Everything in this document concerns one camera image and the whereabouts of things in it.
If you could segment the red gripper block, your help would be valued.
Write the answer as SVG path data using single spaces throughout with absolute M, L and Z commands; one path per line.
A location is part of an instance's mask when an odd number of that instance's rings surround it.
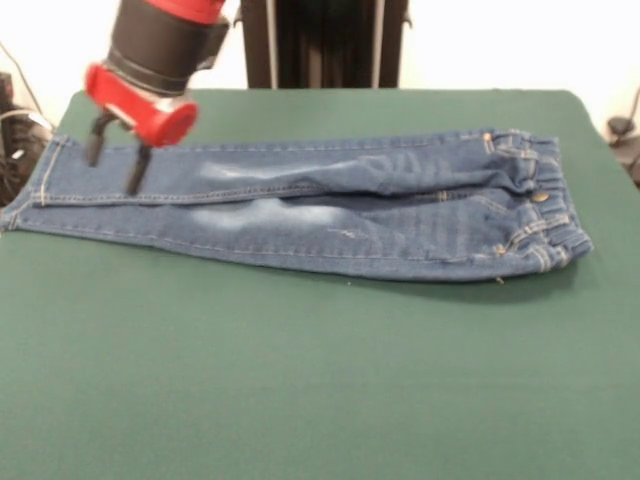
M 142 142 L 125 188 L 127 195 L 136 195 L 151 162 L 151 147 L 183 140 L 197 120 L 198 106 L 185 96 L 160 97 L 139 89 L 99 63 L 89 65 L 85 89 L 101 109 L 85 145 L 85 161 L 89 166 L 98 164 L 107 127 L 122 122 Z

